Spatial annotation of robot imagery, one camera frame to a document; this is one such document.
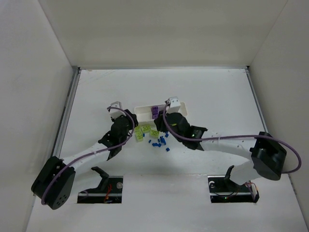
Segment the purple curved studded lego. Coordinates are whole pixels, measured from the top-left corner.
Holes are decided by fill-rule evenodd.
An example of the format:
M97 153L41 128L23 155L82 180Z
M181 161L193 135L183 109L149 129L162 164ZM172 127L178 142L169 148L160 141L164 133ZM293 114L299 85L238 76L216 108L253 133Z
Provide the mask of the purple curved studded lego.
M152 106L151 107L151 115L152 119L157 119L159 115L159 107L158 106Z

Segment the green lego brick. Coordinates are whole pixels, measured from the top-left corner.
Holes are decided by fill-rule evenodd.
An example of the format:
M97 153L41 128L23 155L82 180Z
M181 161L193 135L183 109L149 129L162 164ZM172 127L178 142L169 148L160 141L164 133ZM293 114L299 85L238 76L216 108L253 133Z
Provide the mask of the green lego brick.
M137 142L143 141L143 133L140 131L135 132L135 138Z
M141 128L142 133L149 133L151 131L150 125L143 125L140 128Z
M158 131L150 130L150 136L152 136L152 137L158 138L159 134L160 134L160 132L158 132Z
M140 129L140 126L136 126L135 128L134 128L134 132L138 132L138 131L140 131L141 129Z

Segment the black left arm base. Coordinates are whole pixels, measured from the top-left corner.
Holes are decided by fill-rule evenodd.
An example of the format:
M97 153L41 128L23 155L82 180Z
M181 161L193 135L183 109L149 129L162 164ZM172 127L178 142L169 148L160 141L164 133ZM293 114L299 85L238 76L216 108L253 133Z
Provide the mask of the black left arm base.
M78 193L79 204L118 204L122 203L123 176L110 176L101 168L95 166L92 171L98 173L100 182L95 188L88 188Z

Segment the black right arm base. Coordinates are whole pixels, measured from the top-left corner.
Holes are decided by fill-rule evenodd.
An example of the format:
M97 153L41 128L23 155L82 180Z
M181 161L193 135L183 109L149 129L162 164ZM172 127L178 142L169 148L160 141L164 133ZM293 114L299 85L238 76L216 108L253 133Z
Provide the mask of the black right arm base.
M258 188L253 182L238 185L230 180L231 166L225 175L208 175L211 203L257 203Z

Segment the white three-compartment container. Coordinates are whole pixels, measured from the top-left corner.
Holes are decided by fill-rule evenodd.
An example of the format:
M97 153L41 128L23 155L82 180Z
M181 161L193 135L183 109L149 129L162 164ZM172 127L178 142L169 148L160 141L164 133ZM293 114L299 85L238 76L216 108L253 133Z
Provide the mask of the white three-compartment container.
M151 109L154 106L157 106L159 110L162 110L165 104L137 106L134 108L134 114L137 116L137 121L139 122L140 125L148 125L148 124L155 125L154 119L152 119L152 112L151 112ZM184 102L181 102L179 113L181 113L184 117L187 117L188 115L186 105Z

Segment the large blue curved lego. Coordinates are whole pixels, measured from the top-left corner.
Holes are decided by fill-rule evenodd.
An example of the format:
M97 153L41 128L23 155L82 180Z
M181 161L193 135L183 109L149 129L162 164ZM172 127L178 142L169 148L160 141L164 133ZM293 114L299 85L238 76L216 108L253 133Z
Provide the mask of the large blue curved lego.
M166 140L163 136L159 137L160 143L162 143L163 145L166 145Z

